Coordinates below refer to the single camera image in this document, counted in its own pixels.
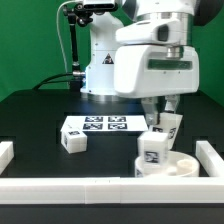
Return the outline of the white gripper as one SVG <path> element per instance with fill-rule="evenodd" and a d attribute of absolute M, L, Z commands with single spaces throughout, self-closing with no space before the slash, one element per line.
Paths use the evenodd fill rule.
<path fill-rule="evenodd" d="M 148 126 L 158 123 L 155 96 L 168 95 L 164 111 L 176 113 L 180 96 L 174 94 L 199 87 L 199 59 L 189 44 L 190 34 L 188 18 L 148 19 L 116 31 L 121 46 L 114 59 L 115 92 L 142 98 Z"/>

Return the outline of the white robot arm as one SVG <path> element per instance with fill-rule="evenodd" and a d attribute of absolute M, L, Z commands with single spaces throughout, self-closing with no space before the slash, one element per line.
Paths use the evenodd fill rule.
<path fill-rule="evenodd" d="M 198 89 L 192 28 L 212 21 L 224 0 L 83 0 L 82 6 L 93 20 L 88 92 L 140 98 L 154 124 L 158 97 Z"/>

